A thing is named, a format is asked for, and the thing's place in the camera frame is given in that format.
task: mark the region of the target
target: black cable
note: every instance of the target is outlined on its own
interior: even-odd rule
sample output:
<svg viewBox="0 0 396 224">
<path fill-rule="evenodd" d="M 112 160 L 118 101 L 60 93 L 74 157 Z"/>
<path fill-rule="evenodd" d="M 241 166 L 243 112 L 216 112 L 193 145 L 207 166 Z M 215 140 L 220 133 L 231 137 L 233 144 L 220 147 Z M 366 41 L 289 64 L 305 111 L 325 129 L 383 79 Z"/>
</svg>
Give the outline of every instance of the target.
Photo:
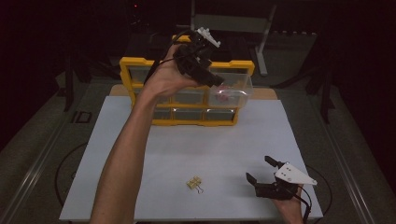
<svg viewBox="0 0 396 224">
<path fill-rule="evenodd" d="M 311 213 L 311 208 L 312 208 L 312 202 L 311 202 L 311 197 L 309 197 L 308 193 L 305 191 L 306 195 L 308 195 L 309 198 L 309 202 L 310 204 L 308 204 L 308 202 L 306 200 L 304 200 L 302 197 L 298 196 L 296 193 L 291 192 L 289 189 L 278 185 L 279 187 L 281 187 L 282 189 L 284 189 L 285 191 L 287 191 L 290 195 L 292 195 L 293 197 L 297 198 L 298 200 L 300 200 L 300 202 L 304 203 L 306 208 L 305 208 L 305 212 L 304 212 L 304 217 L 303 217 L 303 223 L 306 223 L 306 221 L 308 220 L 308 216 Z"/>
<path fill-rule="evenodd" d="M 312 207 L 311 196 L 309 196 L 308 192 L 306 192 L 306 190 L 304 188 L 302 188 L 300 185 L 297 185 L 297 187 L 305 192 L 306 196 L 308 196 L 308 199 L 309 199 L 309 206 Z"/>
<path fill-rule="evenodd" d="M 171 59 L 163 60 L 163 61 L 160 62 L 160 64 L 167 63 L 167 62 L 172 61 L 172 60 L 175 60 L 175 59 L 181 59 L 181 58 L 189 57 L 189 56 L 195 54 L 198 50 L 196 50 L 196 51 L 193 52 L 193 53 L 189 53 L 189 54 L 186 54 L 186 55 L 178 56 L 178 57 L 176 57 L 176 58 L 171 58 Z"/>
<path fill-rule="evenodd" d="M 312 166 L 309 165 L 305 165 L 306 167 L 308 167 L 309 169 L 313 170 L 315 173 L 317 173 L 318 175 L 320 175 L 320 177 L 324 180 L 324 182 L 327 185 L 327 188 L 329 189 L 329 195 L 330 195 L 330 201 L 329 201 L 329 205 L 327 206 L 326 210 L 323 212 L 323 216 L 325 216 L 327 214 L 327 212 L 329 212 L 330 208 L 332 207 L 332 188 L 330 187 L 329 182 L 327 181 L 327 179 L 316 169 L 314 169 Z M 320 222 L 322 218 L 319 218 L 316 222 L 314 222 L 314 224 L 317 224 L 318 222 Z"/>
<path fill-rule="evenodd" d="M 67 153 L 67 155 L 64 156 L 64 158 L 62 159 L 61 163 L 59 163 L 58 168 L 56 169 L 56 173 L 55 173 L 55 178 L 54 178 L 54 187 L 55 187 L 55 193 L 56 193 L 56 198 L 58 199 L 58 202 L 61 206 L 64 206 L 64 201 L 62 201 L 61 198 L 61 194 L 59 192 L 59 188 L 58 188 L 58 176 L 59 176 L 59 172 L 61 170 L 62 165 L 64 164 L 64 161 L 75 151 L 77 151 L 78 149 L 80 149 L 81 147 L 84 147 L 88 144 L 88 142 L 83 143 L 78 145 L 77 147 L 74 147 L 69 153 Z"/>
</svg>

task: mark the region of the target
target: plastic drawer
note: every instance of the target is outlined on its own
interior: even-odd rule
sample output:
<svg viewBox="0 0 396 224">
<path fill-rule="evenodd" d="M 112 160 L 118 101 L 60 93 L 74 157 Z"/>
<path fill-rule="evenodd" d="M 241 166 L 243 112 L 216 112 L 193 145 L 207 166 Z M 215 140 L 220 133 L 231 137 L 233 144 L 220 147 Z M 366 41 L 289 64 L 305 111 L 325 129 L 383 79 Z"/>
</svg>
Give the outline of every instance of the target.
<svg viewBox="0 0 396 224">
<path fill-rule="evenodd" d="M 205 120 L 233 120 L 235 109 L 207 109 L 205 111 Z"/>
<path fill-rule="evenodd" d="M 171 109 L 170 108 L 155 108 L 153 119 L 170 119 Z"/>
<path fill-rule="evenodd" d="M 139 95 L 139 93 L 142 91 L 142 88 L 137 88 L 134 87 L 134 98 L 137 99 L 137 96 Z M 162 97 L 160 98 L 160 100 L 158 101 L 159 105 L 169 105 L 169 98 L 166 97 Z"/>
<path fill-rule="evenodd" d="M 208 105 L 244 107 L 253 93 L 250 77 L 243 74 L 227 74 L 224 78 L 226 81 L 221 86 L 210 88 Z"/>
<path fill-rule="evenodd" d="M 181 120 L 200 120 L 202 119 L 203 109 L 199 108 L 173 108 L 174 118 Z"/>
<path fill-rule="evenodd" d="M 179 105 L 202 105 L 204 103 L 205 90 L 185 89 L 177 92 L 172 97 L 172 104 Z"/>
<path fill-rule="evenodd" d="M 141 84 L 145 81 L 150 67 L 146 66 L 128 66 L 129 74 L 133 83 Z"/>
<path fill-rule="evenodd" d="M 247 68 L 209 68 L 211 73 L 236 73 L 236 74 L 248 74 Z"/>
</svg>

